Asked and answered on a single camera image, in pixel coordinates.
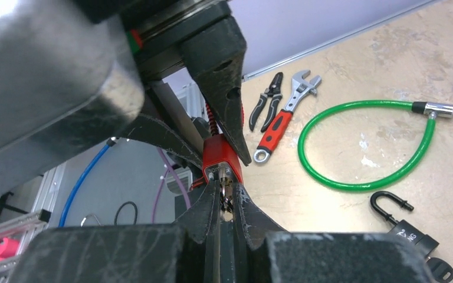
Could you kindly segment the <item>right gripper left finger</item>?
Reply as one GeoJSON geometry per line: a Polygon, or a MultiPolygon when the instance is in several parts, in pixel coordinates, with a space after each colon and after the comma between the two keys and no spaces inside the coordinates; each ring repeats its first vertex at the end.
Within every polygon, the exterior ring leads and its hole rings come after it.
{"type": "Polygon", "coordinates": [[[219,282],[219,182],[169,224],[47,229],[11,282],[219,282]]]}

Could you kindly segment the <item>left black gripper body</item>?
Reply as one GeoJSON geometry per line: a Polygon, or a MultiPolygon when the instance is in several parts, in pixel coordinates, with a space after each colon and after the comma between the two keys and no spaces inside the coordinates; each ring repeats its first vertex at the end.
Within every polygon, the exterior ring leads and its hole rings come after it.
{"type": "Polygon", "coordinates": [[[193,78],[235,66],[235,21],[227,1],[74,1],[94,24],[121,20],[140,78],[187,67],[193,78]]]}

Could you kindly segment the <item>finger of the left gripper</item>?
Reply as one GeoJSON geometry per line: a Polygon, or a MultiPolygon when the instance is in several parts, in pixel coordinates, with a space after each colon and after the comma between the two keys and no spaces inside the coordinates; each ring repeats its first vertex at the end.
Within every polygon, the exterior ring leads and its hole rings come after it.
{"type": "Polygon", "coordinates": [[[185,67],[198,85],[226,139],[244,165],[252,162],[243,133],[242,68],[247,42],[228,16],[179,46],[185,67]]]}
{"type": "Polygon", "coordinates": [[[140,113],[128,126],[117,132],[117,137],[151,144],[202,167],[204,138],[186,114],[166,123],[162,118],[140,113]]]}

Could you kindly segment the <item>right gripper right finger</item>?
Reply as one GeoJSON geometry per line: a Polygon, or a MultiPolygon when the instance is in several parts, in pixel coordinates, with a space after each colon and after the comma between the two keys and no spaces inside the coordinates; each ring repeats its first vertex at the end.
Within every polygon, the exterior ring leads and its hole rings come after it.
{"type": "Polygon", "coordinates": [[[237,282],[434,282],[423,256],[388,233],[289,232],[233,189],[237,282]]]}

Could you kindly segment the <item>small silver key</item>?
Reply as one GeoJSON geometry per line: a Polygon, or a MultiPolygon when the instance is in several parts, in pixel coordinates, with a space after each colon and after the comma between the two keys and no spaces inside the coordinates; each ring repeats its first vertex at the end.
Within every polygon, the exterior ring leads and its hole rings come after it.
{"type": "Polygon", "coordinates": [[[220,193],[221,193],[221,206],[224,212],[232,213],[232,183],[233,181],[228,177],[220,178],[220,193]]]}

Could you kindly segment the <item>red cable lock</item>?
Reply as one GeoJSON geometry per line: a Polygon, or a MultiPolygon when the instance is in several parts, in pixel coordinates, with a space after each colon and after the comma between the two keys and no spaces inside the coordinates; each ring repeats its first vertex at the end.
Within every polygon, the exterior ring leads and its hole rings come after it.
{"type": "Polygon", "coordinates": [[[202,177],[194,180],[190,186],[191,190],[209,183],[209,174],[212,173],[212,179],[215,177],[222,178],[221,169],[229,169],[230,175],[226,172],[225,177],[229,177],[235,183],[243,183],[242,169],[239,162],[238,154],[223,133],[219,133],[218,122],[216,121],[211,107],[206,103],[206,112],[208,116],[208,124],[211,137],[205,139],[204,153],[202,161],[205,164],[202,166],[202,177]]]}

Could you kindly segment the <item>black padlock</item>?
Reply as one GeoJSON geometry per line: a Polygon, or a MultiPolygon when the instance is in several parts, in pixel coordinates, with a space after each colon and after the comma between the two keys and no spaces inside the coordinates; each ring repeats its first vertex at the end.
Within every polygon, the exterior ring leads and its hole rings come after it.
{"type": "Polygon", "coordinates": [[[377,201],[379,198],[388,198],[396,203],[401,209],[410,212],[414,210],[414,207],[407,200],[403,200],[396,194],[385,190],[373,193],[369,201],[371,208],[386,222],[392,225],[392,229],[389,231],[390,234],[400,236],[412,243],[421,252],[424,258],[429,258],[430,254],[439,246],[439,242],[428,234],[421,232],[406,220],[398,221],[395,219],[391,213],[388,213],[378,205],[377,201]]]}

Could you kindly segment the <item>black-headed key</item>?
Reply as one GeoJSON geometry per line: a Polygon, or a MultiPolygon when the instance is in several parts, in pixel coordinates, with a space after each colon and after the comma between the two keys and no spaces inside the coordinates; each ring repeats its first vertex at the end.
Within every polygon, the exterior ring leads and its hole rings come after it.
{"type": "Polygon", "coordinates": [[[453,267],[441,258],[428,258],[427,266],[436,282],[450,283],[453,280],[453,267]]]}

